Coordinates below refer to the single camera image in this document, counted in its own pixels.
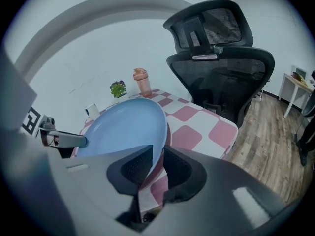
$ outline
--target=pink bottle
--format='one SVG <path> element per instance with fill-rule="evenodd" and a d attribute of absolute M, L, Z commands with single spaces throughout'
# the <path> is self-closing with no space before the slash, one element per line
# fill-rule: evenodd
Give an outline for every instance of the pink bottle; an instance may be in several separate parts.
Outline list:
<path fill-rule="evenodd" d="M 148 79 L 148 72 L 143 68 L 135 68 L 133 70 L 133 78 L 137 81 L 139 89 L 143 97 L 149 97 L 152 95 L 150 82 Z"/>

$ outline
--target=wall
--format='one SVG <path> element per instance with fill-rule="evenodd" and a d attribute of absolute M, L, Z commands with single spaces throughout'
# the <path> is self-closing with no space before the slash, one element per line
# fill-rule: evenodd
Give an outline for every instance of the wall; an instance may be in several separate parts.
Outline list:
<path fill-rule="evenodd" d="M 132 77 L 136 67 L 148 70 L 153 88 L 190 98 L 166 64 L 175 48 L 162 24 L 179 9 L 204 0 L 173 0 L 164 5 L 163 0 L 151 0 L 148 6 L 131 8 L 125 0 L 118 0 L 125 7 L 80 18 L 79 24 L 71 27 L 55 22 L 85 1 L 90 0 L 30 0 L 7 33 L 4 45 L 17 69 L 22 74 L 25 70 L 37 72 L 29 77 L 29 72 L 23 74 L 38 95 L 35 109 L 54 117 L 59 130 L 78 133 L 86 119 L 83 109 L 87 105 L 94 102 L 102 110 L 114 103 L 109 88 L 112 82 L 124 80 L 130 95 L 139 92 Z M 81 8 L 78 15 L 86 10 Z M 63 20 L 72 14 L 65 14 Z M 52 33 L 58 27 L 59 33 Z M 47 35 L 50 39 L 45 43 L 42 40 Z M 31 64 L 19 62 L 21 54 L 28 57 L 28 51 L 34 48 L 41 48 L 40 55 L 34 56 L 36 60 Z"/>
<path fill-rule="evenodd" d="M 252 30 L 253 47 L 269 51 L 275 70 L 265 90 L 279 95 L 284 73 L 296 65 L 309 74 L 315 69 L 314 39 L 299 13 L 288 0 L 234 0 Z M 293 84 L 286 83 L 283 98 L 290 100 Z M 303 107 L 306 94 L 299 89 L 294 104 Z"/>

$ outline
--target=bottle lid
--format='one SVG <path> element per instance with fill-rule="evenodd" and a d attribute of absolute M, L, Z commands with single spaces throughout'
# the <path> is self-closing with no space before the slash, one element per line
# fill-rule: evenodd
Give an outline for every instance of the bottle lid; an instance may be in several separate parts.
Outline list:
<path fill-rule="evenodd" d="M 146 79 L 148 77 L 148 72 L 143 68 L 135 68 L 133 70 L 133 78 L 136 81 Z"/>

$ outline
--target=potted plant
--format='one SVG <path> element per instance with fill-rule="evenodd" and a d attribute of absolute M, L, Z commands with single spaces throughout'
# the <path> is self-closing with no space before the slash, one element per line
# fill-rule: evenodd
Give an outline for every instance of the potted plant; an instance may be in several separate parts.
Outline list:
<path fill-rule="evenodd" d="M 111 86 L 111 94 L 117 99 L 117 102 L 122 102 L 128 100 L 129 97 L 127 95 L 126 85 L 123 81 L 116 81 Z"/>

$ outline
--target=white cup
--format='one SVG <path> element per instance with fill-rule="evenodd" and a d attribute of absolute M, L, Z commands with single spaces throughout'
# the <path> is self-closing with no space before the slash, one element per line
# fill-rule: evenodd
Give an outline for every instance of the white cup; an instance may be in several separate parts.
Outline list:
<path fill-rule="evenodd" d="M 84 110 L 92 120 L 96 120 L 97 117 L 100 116 L 99 110 L 97 109 L 95 103 L 92 103 L 91 105 L 87 106 Z"/>

